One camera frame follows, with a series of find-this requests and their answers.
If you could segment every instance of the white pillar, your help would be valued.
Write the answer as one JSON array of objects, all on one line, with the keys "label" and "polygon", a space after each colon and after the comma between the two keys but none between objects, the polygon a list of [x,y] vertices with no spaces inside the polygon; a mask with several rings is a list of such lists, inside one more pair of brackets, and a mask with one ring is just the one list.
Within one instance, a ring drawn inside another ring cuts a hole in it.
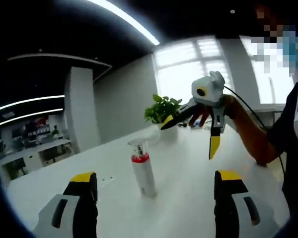
[{"label": "white pillar", "polygon": [[100,145],[92,69],[78,67],[70,69],[65,83],[65,114],[75,153]]}]

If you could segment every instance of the white pot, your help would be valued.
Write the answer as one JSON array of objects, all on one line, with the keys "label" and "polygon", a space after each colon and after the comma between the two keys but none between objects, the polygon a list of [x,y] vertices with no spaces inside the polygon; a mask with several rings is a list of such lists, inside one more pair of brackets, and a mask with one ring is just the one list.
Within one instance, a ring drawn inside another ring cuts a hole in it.
[{"label": "white pot", "polygon": [[178,126],[168,128],[166,130],[160,130],[161,124],[157,124],[158,130],[160,132],[160,140],[163,141],[173,141],[178,137]]}]

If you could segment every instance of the black shirt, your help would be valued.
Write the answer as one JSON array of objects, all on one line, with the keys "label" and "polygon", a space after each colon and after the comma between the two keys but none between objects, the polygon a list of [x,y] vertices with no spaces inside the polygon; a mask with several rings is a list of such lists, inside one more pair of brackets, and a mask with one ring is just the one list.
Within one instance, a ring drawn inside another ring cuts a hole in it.
[{"label": "black shirt", "polygon": [[298,83],[288,95],[282,115],[267,131],[270,143],[278,152],[287,153],[283,192],[291,214],[298,210],[298,139],[294,130],[297,97]]}]

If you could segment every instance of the green leaves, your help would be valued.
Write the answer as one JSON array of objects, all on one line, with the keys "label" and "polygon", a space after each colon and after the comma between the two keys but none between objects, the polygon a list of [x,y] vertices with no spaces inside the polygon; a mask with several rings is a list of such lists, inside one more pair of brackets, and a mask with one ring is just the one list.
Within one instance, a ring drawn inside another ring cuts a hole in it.
[{"label": "green leaves", "polygon": [[162,102],[162,98],[160,96],[158,96],[157,94],[153,94],[152,97],[157,103]]},{"label": "green leaves", "polygon": [[157,94],[152,95],[155,104],[145,109],[145,120],[151,120],[152,123],[163,123],[169,115],[175,115],[182,99],[175,100],[169,97],[160,97]]}]

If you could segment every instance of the sleeve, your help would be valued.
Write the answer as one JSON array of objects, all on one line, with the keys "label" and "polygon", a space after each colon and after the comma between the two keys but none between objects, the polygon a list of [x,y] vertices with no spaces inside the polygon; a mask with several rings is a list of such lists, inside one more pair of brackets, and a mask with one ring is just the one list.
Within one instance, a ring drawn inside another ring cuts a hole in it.
[{"label": "sleeve", "polygon": [[268,141],[277,149],[279,153],[287,152],[289,148],[289,139],[294,130],[294,117],[297,103],[298,83],[287,96],[285,108],[274,123],[272,128],[267,131]]}]

